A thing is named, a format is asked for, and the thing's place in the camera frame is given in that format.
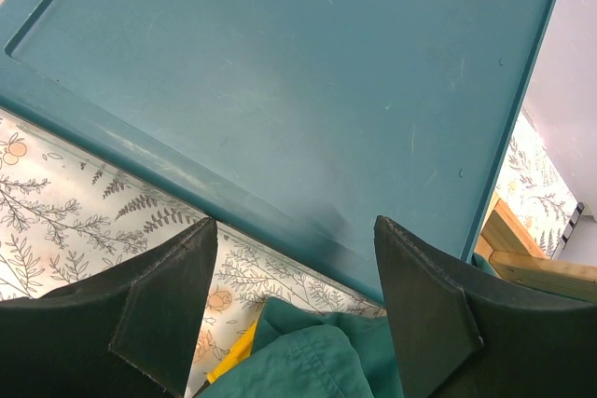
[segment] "green cloth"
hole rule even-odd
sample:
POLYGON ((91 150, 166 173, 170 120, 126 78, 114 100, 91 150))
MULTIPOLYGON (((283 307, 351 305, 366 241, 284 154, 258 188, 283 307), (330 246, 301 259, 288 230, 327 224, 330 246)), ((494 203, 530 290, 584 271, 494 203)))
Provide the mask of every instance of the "green cloth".
POLYGON ((251 356, 201 398, 222 396, 402 397, 387 318, 314 315, 271 298, 251 356))

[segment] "floral pattern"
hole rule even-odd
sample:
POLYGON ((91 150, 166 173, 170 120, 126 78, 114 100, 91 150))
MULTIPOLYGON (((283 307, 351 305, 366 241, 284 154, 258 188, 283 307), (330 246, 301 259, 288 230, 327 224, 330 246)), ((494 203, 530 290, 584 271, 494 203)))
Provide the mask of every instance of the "floral pattern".
MULTIPOLYGON (((35 298, 85 279, 203 217, 1 112, 0 149, 0 300, 35 298)), ((524 117, 517 122, 496 189, 552 253, 576 200, 524 117)), ((364 297, 221 224, 218 244, 187 396, 258 318, 269 296, 314 313, 384 314, 364 297)))

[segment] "printed flower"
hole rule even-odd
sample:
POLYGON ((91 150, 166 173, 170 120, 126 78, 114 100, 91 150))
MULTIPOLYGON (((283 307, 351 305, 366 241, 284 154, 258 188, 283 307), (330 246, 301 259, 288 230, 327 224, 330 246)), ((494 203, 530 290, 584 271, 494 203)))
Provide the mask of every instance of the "printed flower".
POLYGON ((195 356, 193 356, 193 363, 197 363, 207 353, 209 353, 214 345, 214 338, 212 333, 207 331, 201 331, 199 333, 199 339, 197 339, 197 347, 195 348, 195 356))
POLYGON ((19 158, 27 154, 27 145, 22 141, 23 139, 19 138, 19 133, 15 132, 8 142, 0 142, 0 145, 4 147, 4 155, 2 156, 4 163, 15 165, 19 162, 19 158))
POLYGON ((232 303, 232 294, 228 291, 216 290, 207 298, 207 307, 212 311, 222 312, 232 303))

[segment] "black object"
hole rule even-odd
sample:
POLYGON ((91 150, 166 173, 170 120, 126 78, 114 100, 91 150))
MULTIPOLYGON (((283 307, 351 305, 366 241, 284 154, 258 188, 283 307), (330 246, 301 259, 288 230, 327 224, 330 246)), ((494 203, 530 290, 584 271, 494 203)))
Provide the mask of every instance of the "black object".
POLYGON ((204 219, 39 299, 0 302, 0 396, 184 396, 216 233, 204 219))
POLYGON ((497 279, 379 217, 375 249, 406 398, 597 396, 597 307, 497 279))

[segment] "teal tray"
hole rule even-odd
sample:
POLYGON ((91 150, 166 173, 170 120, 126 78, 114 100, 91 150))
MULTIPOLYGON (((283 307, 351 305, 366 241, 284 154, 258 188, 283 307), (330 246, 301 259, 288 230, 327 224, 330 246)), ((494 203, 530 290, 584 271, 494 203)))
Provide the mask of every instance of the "teal tray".
POLYGON ((6 0, 0 106, 374 299, 468 260, 554 0, 6 0))

